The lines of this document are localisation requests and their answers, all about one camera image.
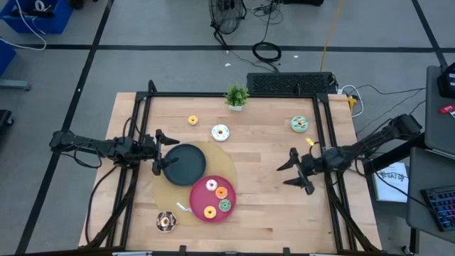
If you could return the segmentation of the green plant in white pot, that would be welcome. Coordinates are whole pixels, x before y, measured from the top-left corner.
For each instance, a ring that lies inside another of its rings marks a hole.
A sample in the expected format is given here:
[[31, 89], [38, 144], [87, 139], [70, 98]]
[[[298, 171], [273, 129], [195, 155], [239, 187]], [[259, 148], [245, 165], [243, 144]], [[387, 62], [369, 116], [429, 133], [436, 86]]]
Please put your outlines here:
[[240, 112], [250, 96], [246, 87], [230, 86], [225, 94], [225, 104], [232, 111]]

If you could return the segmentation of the black floor fan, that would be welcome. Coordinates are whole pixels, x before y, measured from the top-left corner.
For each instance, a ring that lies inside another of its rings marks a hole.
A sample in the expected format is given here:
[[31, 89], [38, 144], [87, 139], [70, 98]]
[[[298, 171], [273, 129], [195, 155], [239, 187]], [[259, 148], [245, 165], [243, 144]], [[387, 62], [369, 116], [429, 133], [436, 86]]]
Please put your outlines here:
[[247, 13], [245, 3], [243, 0], [208, 0], [208, 8], [213, 36], [227, 50], [228, 45], [223, 36], [230, 35], [239, 28]]

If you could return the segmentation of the black caster base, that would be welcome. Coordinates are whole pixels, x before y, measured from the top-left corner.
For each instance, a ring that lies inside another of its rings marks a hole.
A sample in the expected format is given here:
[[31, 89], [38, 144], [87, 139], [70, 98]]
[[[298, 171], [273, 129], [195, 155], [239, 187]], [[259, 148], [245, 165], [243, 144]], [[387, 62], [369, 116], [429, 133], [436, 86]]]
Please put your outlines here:
[[10, 110], [0, 110], [0, 129], [10, 127], [14, 123]]

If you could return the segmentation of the pink round plate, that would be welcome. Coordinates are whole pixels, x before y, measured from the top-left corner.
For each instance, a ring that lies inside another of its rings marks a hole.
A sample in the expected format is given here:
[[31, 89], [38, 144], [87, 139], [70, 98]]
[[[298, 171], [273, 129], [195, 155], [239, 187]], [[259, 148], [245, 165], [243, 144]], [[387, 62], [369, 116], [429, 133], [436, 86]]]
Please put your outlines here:
[[[224, 199], [231, 201], [232, 208], [230, 211], [220, 211], [218, 205], [222, 199], [216, 197], [215, 191], [208, 191], [206, 189], [205, 183], [211, 178], [218, 182], [218, 186], [224, 186], [228, 189], [228, 195]], [[237, 194], [233, 185], [227, 179], [221, 176], [206, 176], [194, 184], [191, 189], [189, 201], [193, 214], [197, 218], [207, 223], [220, 223], [225, 221], [234, 211], [237, 203]], [[217, 215], [213, 219], [207, 219], [204, 217], [203, 210], [207, 206], [214, 206], [217, 210]]]

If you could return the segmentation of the grey metal table foot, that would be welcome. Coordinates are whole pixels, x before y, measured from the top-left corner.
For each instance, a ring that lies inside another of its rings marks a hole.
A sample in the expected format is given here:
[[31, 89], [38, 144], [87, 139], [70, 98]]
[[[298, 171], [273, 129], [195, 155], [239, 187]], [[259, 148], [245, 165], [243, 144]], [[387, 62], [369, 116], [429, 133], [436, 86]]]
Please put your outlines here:
[[0, 89], [18, 89], [29, 91], [31, 85], [25, 80], [0, 79]]

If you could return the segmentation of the black desktop device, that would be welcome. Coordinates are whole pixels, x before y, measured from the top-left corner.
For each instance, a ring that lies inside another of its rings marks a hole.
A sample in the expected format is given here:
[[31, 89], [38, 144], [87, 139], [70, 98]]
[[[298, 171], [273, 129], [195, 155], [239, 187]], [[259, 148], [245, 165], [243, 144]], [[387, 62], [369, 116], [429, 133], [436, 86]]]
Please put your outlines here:
[[441, 70], [437, 85], [441, 97], [455, 99], [455, 62]]

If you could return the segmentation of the grey desk with keyboard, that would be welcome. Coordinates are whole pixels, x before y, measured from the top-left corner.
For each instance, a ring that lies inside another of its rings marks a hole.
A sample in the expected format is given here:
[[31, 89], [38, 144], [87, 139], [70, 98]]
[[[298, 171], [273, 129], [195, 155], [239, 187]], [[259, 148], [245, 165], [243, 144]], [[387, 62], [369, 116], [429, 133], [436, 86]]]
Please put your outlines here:
[[407, 224], [437, 238], [455, 243], [455, 231], [441, 232], [424, 202], [423, 189], [455, 186], [455, 159], [419, 148], [411, 150], [407, 195]]

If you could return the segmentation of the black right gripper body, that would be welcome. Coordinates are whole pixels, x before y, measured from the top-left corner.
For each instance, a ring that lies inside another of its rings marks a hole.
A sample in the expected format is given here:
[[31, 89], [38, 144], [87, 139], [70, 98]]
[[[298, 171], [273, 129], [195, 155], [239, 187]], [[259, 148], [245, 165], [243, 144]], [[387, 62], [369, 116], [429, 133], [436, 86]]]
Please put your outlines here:
[[312, 195], [315, 188], [313, 183], [309, 180], [309, 177], [322, 172], [321, 159], [315, 159], [312, 155], [305, 154], [302, 157], [299, 157], [299, 162], [293, 167], [297, 168], [298, 177], [302, 177], [306, 180], [306, 187], [303, 188], [306, 194], [309, 196]]

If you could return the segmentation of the black diagonal support bar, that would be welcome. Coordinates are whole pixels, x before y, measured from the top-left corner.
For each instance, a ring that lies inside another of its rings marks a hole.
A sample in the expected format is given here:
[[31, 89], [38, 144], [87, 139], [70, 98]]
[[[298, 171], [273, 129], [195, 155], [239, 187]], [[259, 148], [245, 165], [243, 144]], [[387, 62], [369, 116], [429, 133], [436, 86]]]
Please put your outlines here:
[[367, 175], [372, 175], [376, 171], [388, 167], [390, 164], [403, 160], [410, 155], [411, 148], [413, 147], [427, 149], [424, 142], [424, 134], [420, 134], [418, 137], [415, 137], [414, 139], [411, 139], [393, 150], [388, 151], [378, 158], [366, 163], [364, 165], [365, 173]]

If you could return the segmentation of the black aluminium table frame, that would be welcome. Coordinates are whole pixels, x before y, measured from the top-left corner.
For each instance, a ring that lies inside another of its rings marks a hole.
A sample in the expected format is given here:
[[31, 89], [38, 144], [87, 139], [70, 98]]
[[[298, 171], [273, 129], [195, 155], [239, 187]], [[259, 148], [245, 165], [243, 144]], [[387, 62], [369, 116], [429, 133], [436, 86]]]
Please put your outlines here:
[[[113, 220], [114, 204], [126, 203], [112, 233], [112, 244], [122, 250], [153, 255], [380, 254], [378, 228], [362, 176], [353, 171], [312, 176], [315, 191], [309, 196], [297, 186], [283, 184], [296, 177], [296, 168], [277, 170], [288, 161], [292, 147], [300, 154], [320, 156], [330, 146], [355, 143], [345, 95], [252, 95], [236, 112], [216, 92], [120, 92], [107, 136], [119, 136], [132, 114], [137, 114], [132, 127], [143, 134], [161, 129], [179, 144], [210, 142], [220, 147], [235, 165], [237, 203], [223, 222], [177, 223], [163, 233], [156, 227], [160, 211], [153, 195], [152, 161], [123, 171], [106, 160], [97, 171], [100, 186], [92, 201], [90, 247], [105, 243], [101, 229]], [[188, 123], [191, 115], [198, 117], [195, 126]], [[295, 116], [308, 119], [305, 132], [292, 130]], [[217, 124], [230, 130], [224, 142], [212, 137]], [[306, 138], [315, 144], [310, 146]]]

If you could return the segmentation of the backlit black keyboard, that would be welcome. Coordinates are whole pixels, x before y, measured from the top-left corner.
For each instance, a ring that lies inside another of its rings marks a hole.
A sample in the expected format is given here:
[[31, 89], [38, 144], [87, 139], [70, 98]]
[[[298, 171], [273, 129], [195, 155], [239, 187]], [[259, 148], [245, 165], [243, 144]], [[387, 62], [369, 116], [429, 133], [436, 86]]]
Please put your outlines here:
[[420, 191], [441, 232], [455, 231], [455, 186]]

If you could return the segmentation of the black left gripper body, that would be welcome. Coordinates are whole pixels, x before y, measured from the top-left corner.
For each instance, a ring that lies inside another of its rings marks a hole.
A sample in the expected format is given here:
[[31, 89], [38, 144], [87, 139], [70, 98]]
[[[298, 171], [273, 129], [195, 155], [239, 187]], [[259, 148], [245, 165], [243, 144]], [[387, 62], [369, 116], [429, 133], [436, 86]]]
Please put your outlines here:
[[150, 135], [144, 137], [143, 142], [139, 145], [139, 159], [150, 160], [157, 157], [157, 144], [155, 138]]

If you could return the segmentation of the dark grey round plate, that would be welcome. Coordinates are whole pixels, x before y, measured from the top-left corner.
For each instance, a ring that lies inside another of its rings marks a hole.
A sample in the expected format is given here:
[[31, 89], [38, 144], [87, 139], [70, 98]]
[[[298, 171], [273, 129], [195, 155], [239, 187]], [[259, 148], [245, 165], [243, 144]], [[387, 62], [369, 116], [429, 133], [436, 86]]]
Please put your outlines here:
[[205, 155], [192, 144], [175, 146], [166, 154], [165, 160], [172, 162], [164, 169], [164, 175], [176, 186], [192, 186], [205, 173]]

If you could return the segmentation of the large teal iced donut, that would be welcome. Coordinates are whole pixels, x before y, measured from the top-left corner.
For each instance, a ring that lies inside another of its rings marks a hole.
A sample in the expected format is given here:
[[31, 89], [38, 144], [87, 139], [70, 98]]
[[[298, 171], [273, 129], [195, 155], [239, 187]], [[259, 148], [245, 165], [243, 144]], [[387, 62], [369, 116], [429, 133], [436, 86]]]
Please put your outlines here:
[[293, 131], [303, 133], [309, 128], [309, 121], [303, 116], [295, 116], [291, 119], [290, 126]]

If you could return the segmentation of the black computer case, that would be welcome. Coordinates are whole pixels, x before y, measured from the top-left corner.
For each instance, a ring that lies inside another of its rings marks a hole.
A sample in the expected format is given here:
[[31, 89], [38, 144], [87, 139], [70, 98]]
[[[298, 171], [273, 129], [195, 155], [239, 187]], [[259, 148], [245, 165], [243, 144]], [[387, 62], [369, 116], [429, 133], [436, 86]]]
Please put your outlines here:
[[338, 82], [331, 72], [248, 73], [247, 88], [261, 94], [335, 94]]

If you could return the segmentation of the chocolate donut with pink drizzle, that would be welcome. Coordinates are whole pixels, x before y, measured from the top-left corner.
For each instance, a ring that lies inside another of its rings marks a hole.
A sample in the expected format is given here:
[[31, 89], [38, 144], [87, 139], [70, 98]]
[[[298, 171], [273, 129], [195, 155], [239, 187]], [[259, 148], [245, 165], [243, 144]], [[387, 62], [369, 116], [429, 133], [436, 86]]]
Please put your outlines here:
[[177, 224], [175, 215], [171, 211], [160, 212], [156, 219], [156, 227], [160, 232], [171, 232]]

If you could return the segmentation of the white printed paper sheet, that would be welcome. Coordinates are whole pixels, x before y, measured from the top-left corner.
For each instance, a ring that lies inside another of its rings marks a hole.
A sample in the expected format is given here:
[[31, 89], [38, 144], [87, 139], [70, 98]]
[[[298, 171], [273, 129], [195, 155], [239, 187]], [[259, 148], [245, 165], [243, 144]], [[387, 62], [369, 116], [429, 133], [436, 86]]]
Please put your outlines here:
[[406, 203], [409, 179], [404, 163], [395, 162], [372, 175], [376, 201]]

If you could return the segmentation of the large blue plastic bin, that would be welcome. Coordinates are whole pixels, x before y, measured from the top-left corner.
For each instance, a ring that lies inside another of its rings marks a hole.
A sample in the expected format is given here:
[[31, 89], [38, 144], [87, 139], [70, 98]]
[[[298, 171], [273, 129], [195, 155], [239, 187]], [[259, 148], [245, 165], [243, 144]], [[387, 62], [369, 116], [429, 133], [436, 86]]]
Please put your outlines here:
[[0, 20], [17, 33], [61, 34], [72, 12], [69, 0], [7, 0]]

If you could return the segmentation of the white donut with teal drizzle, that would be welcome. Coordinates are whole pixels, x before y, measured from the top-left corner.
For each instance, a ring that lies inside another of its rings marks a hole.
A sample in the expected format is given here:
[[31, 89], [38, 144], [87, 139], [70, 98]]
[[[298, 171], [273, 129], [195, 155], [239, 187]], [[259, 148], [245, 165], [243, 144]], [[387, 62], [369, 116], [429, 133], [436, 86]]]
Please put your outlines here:
[[212, 137], [217, 142], [224, 142], [230, 137], [230, 130], [224, 124], [217, 124], [211, 130]]

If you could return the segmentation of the round woven straw placemat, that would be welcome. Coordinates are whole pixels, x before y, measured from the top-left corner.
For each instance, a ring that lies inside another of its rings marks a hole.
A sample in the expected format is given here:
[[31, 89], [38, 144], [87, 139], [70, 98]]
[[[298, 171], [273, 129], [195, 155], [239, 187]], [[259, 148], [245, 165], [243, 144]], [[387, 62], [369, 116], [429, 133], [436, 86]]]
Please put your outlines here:
[[[221, 176], [227, 179], [236, 189], [236, 171], [232, 159], [220, 147], [210, 142], [189, 142], [197, 146], [205, 155], [206, 168], [202, 178], [206, 176]], [[194, 186], [176, 186], [164, 175], [152, 178], [154, 201], [160, 212], [171, 211], [180, 225], [200, 225], [207, 223], [197, 218], [193, 212], [181, 210], [176, 203], [190, 208], [190, 193]]]

